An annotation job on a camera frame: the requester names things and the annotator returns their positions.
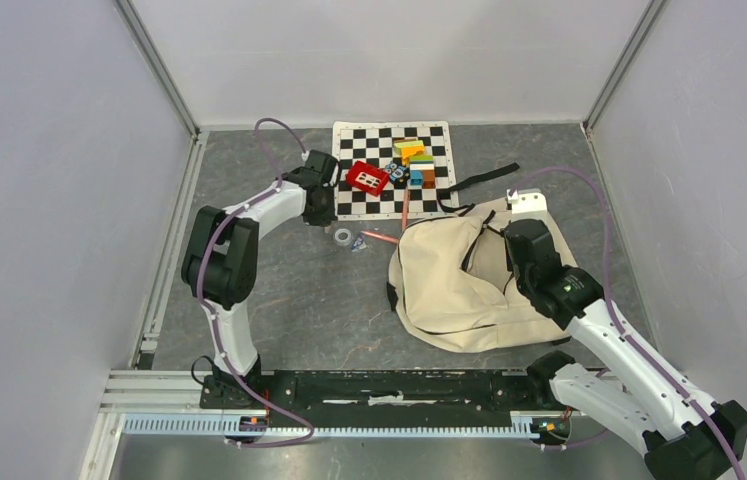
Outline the clear tape roll dispenser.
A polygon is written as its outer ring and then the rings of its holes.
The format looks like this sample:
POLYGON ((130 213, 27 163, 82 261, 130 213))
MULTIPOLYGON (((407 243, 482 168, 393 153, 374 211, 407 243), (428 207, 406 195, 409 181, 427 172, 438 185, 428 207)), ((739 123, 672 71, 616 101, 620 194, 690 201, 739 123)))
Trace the clear tape roll dispenser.
POLYGON ((362 233, 353 233, 347 228, 339 228, 333 234, 334 242, 342 247, 347 247, 352 252, 358 252, 367 248, 362 233))

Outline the pink pen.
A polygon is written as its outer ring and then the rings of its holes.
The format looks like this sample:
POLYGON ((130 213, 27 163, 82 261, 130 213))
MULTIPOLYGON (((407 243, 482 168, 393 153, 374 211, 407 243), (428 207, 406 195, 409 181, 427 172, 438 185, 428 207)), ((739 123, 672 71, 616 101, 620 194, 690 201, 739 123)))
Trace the pink pen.
POLYGON ((401 231, 405 231, 408 226, 408 214, 410 206, 410 189, 405 187, 401 207, 401 231))
POLYGON ((381 240, 381 241, 388 242, 391 244, 398 244, 400 241, 398 238, 394 238, 392 236, 388 236, 388 235, 384 235, 384 234, 380 234, 376 232, 371 232, 371 231, 361 231, 361 234, 364 235, 365 237, 370 237, 370 238, 381 240))

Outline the cream canvas backpack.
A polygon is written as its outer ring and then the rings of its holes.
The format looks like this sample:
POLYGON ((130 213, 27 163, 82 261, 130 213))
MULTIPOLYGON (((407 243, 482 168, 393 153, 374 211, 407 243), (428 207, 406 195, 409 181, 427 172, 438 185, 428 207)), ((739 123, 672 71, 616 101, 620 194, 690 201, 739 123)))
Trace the cream canvas backpack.
POLYGON ((386 292, 410 335, 454 353, 568 340, 517 290, 508 269, 502 233, 519 219, 545 222, 562 261, 576 263, 549 210, 513 217, 506 197, 417 221, 402 232, 386 292))

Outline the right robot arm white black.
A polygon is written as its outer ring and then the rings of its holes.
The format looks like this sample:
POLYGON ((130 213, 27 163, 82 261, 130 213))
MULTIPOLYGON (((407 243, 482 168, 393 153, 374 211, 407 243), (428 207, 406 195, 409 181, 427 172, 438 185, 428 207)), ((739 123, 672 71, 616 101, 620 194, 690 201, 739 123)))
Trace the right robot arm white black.
POLYGON ((739 479, 747 411, 696 387, 618 312, 608 290, 579 267, 565 265, 541 220, 503 231, 518 291, 535 310, 594 353, 620 382, 614 387, 570 356, 555 352, 533 366, 529 400, 578 410, 635 449, 655 479, 739 479))

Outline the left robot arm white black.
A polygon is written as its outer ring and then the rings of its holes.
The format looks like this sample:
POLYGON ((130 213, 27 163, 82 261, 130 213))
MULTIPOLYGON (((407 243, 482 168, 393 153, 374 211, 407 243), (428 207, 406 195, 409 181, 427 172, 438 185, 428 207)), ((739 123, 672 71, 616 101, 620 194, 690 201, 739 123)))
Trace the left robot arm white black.
POLYGON ((337 220, 334 191, 339 161, 311 150, 304 164, 279 175, 266 189, 228 207, 205 206, 196 215, 181 265, 206 314, 214 344, 213 380, 239 407, 255 405, 263 394, 259 354, 250 333, 247 299, 256 278, 260 240, 296 218, 326 227, 337 220))

